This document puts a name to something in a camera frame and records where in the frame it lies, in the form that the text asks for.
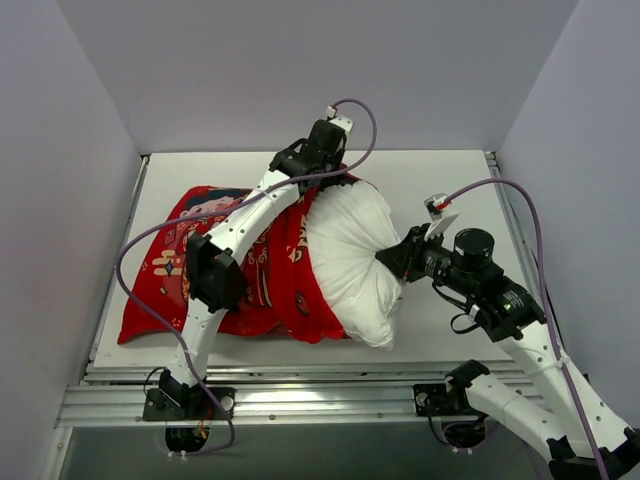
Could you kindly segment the red printed pillowcase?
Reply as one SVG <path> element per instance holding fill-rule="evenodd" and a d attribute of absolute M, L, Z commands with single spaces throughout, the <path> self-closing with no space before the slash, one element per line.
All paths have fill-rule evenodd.
<path fill-rule="evenodd" d="M 238 306 L 222 320 L 220 332 L 241 337 L 288 335 L 315 344 L 346 338 L 312 271 L 306 242 L 306 216 L 321 189 L 307 192 L 262 233 L 249 249 L 242 271 L 248 287 Z M 137 274 L 135 300 L 126 303 L 117 342 L 165 331 L 143 310 L 148 305 L 177 330 L 187 315 L 189 280 L 186 245 L 192 233 L 205 234 L 221 223 L 223 209 L 239 204 L 239 188 L 195 186 L 185 192 L 153 239 Z"/>

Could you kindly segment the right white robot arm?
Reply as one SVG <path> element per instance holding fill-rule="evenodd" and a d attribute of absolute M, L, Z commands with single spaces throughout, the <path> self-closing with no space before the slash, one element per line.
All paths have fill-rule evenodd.
<path fill-rule="evenodd" d="M 429 278 L 435 290 L 458 294 L 452 305 L 511 357 L 546 403 L 537 406 L 468 360 L 446 375 L 447 406 L 495 419 L 536 450 L 556 479 L 619 479 L 638 466 L 638 430 L 606 405 L 553 341 L 534 297 L 493 261 L 493 237 L 465 229 L 448 250 L 440 237 L 426 239 L 426 230 L 412 228 L 376 259 L 402 281 Z"/>

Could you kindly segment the white pillow insert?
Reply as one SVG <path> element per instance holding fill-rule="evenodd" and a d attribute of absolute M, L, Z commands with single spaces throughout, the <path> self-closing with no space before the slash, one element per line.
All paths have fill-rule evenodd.
<path fill-rule="evenodd" d="M 392 349 L 404 286 L 376 259 L 400 242 L 384 197 L 364 180 L 322 190 L 306 216 L 306 240 L 322 298 L 345 334 Z"/>

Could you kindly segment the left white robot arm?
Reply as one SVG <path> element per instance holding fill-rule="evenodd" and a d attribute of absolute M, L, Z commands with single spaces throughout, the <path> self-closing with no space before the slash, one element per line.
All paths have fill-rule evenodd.
<path fill-rule="evenodd" d="M 307 190 L 340 169 L 353 121 L 337 114 L 318 120 L 310 134 L 278 152 L 257 186 L 226 219 L 186 247 L 189 297 L 182 350 L 161 374 L 166 408 L 179 419 L 202 405 L 197 384 L 206 378 L 209 351 L 225 314 L 247 290 L 241 269 L 248 250 L 267 227 Z"/>

